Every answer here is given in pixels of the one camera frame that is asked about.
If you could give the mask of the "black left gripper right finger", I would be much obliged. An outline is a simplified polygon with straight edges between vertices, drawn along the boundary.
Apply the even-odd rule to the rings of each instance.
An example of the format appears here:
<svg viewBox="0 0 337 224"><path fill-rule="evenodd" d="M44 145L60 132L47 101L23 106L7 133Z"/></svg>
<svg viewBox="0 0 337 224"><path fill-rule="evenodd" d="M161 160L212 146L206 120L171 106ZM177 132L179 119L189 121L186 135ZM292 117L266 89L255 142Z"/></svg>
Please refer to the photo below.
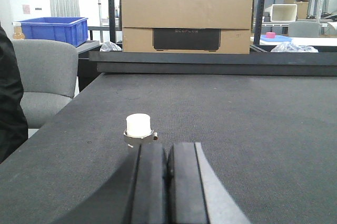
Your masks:
<svg viewBox="0 0 337 224"><path fill-rule="evenodd" d="M215 174L201 143L171 147L168 177L170 223L250 223Z"/></svg>

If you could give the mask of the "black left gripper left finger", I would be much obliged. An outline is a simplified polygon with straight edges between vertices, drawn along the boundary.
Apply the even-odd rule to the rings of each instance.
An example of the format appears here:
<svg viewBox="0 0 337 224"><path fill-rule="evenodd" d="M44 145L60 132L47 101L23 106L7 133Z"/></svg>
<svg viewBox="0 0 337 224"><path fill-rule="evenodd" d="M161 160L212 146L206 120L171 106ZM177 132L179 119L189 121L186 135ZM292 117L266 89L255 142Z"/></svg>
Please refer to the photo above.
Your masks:
<svg viewBox="0 0 337 224"><path fill-rule="evenodd" d="M55 223L167 223L161 144L133 148L111 177Z"/></svg>

